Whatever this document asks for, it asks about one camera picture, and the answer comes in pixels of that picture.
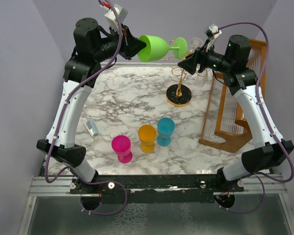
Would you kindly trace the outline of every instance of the wooden dish rack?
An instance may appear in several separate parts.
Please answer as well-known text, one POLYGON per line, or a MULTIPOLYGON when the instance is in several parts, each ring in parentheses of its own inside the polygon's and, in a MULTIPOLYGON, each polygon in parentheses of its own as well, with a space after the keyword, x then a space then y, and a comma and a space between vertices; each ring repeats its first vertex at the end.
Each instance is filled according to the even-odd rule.
MULTIPOLYGON (((259 75, 266 56, 266 43, 254 39, 249 41, 251 51, 247 66, 259 75)), ((223 80, 222 73, 217 72, 216 77, 223 80)), ((266 71, 260 86, 265 97, 266 71)), ((240 105, 225 85, 213 79, 199 143, 235 153, 251 139, 251 131, 240 105)))

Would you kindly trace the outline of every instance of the marble surface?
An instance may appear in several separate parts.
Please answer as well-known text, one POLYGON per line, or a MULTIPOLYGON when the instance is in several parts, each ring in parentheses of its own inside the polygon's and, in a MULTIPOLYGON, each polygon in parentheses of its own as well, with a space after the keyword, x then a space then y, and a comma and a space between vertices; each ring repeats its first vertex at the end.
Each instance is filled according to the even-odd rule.
MULTIPOLYGON (((178 82, 172 67, 118 67, 102 73, 83 108, 76 131, 76 143, 87 148, 86 159, 99 174, 203 174, 233 163, 251 143, 233 154, 198 143, 212 83, 206 77, 188 76, 184 83, 193 94, 185 107, 174 107, 165 98, 166 89, 178 82), (140 150, 138 129, 144 124, 156 128, 162 117, 174 120, 176 128, 171 144, 145 154, 140 150), (99 135, 91 137, 83 122, 92 118, 99 135), (132 142, 133 160, 122 164, 111 148, 117 135, 126 135, 132 142)), ((214 110, 210 118, 216 118, 214 110)), ((62 164, 50 161, 49 173, 56 174, 62 164)))

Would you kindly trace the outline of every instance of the yellow goblet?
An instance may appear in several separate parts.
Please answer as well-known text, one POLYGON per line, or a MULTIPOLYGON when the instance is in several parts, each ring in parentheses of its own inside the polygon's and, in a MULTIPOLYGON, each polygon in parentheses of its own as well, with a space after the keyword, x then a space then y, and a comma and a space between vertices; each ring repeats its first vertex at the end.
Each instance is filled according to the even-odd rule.
POLYGON ((153 126, 143 125, 138 130, 138 138, 141 142, 141 150, 144 153, 151 153, 155 149, 157 131, 153 126))

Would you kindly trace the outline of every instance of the wooden frame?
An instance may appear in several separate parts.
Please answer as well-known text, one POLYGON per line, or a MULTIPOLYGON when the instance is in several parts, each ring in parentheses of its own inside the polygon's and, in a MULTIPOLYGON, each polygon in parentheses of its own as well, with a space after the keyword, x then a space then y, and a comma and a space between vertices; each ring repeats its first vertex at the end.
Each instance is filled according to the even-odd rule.
MULTIPOLYGON (((266 51, 267 51, 266 43, 262 42, 262 41, 254 40, 254 39, 250 39, 249 41, 251 43, 252 53, 250 55, 247 66, 253 70, 258 69, 260 72, 260 69, 263 66, 265 56, 266 56, 266 51)), ((223 74, 217 72, 216 77, 218 79, 223 79, 223 74)), ((216 122, 215 131, 214 131, 214 134, 218 137, 223 138, 224 142, 222 142, 222 143, 213 142, 210 140, 206 140, 204 138, 204 132, 205 132, 206 123, 207 123, 207 119, 208 119, 210 101, 212 98, 214 86, 215 86, 215 79, 213 80, 212 85, 211 85, 206 115, 205 115, 205 119, 204 119, 204 124, 203 124, 203 129, 201 132, 201 136, 199 139, 199 143, 213 147, 213 148, 221 149, 221 150, 224 150, 227 152, 235 153, 240 148, 242 148, 247 142, 249 142, 252 139, 252 135, 251 135, 251 131, 250 131, 249 125, 247 123, 247 120, 244 117, 243 111, 242 111, 241 107, 239 106, 239 104, 237 104, 236 114, 234 115, 234 117, 235 117, 234 125, 238 125, 238 126, 242 127, 243 128, 242 133, 237 133, 238 128, 237 128, 237 126, 234 127, 234 125, 232 128, 232 132, 227 132, 227 131, 224 131, 221 129, 221 124, 222 124, 222 120, 223 120, 224 105, 225 105, 225 101, 227 99, 226 91, 228 89, 225 85, 222 86, 217 122, 216 122)), ((265 97, 266 71, 264 72, 264 74, 262 76, 260 86, 262 88, 263 97, 265 97)))

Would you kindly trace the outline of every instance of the robotic arm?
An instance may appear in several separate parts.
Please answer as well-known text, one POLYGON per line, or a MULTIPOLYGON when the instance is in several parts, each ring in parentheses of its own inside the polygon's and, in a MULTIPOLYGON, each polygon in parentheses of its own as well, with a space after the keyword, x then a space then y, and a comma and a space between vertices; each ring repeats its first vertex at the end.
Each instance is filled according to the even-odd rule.
POLYGON ((231 181, 282 164, 286 156, 272 134, 277 136, 288 153, 292 152, 294 146, 292 141, 285 141, 276 128, 262 98, 261 89, 256 90, 257 75, 246 67, 251 49, 249 39, 242 35, 231 36, 225 54, 221 55, 214 52, 213 45, 215 39, 221 34, 220 30, 216 30, 213 24, 205 32, 208 39, 203 47, 198 47, 184 61, 179 62, 178 66, 190 74, 195 73, 197 64, 200 64, 199 73, 206 68, 223 73, 225 85, 230 89, 246 116, 255 147, 243 153, 241 160, 218 170, 219 187, 227 189, 231 181), (270 133, 268 123, 256 99, 256 92, 259 92, 261 104, 275 133, 270 133))
MULTIPOLYGON (((109 5, 103 6, 108 12, 105 14, 110 27, 110 33, 106 32, 95 19, 84 18, 79 20, 74 30, 74 47, 72 57, 65 65, 63 75, 63 92, 60 105, 46 139, 37 141, 37 148, 44 153, 48 153, 52 141, 55 144, 51 156, 58 162, 70 166, 73 171, 84 181, 95 182, 97 171, 94 170, 85 159, 86 148, 75 144, 76 128, 81 115, 83 106, 95 85, 96 79, 91 80, 81 87, 71 97, 70 102, 66 102, 68 95, 80 83, 101 69, 100 63, 112 58, 115 53, 119 40, 119 27, 116 18, 109 5), (63 114, 63 119, 57 137, 54 137, 55 129, 61 116, 64 105, 67 108, 63 114)), ((114 8, 119 15, 121 23, 127 15, 127 11, 115 4, 114 8)), ((126 60, 131 60, 146 44, 133 37, 129 28, 122 24, 122 43, 119 55, 126 60)))

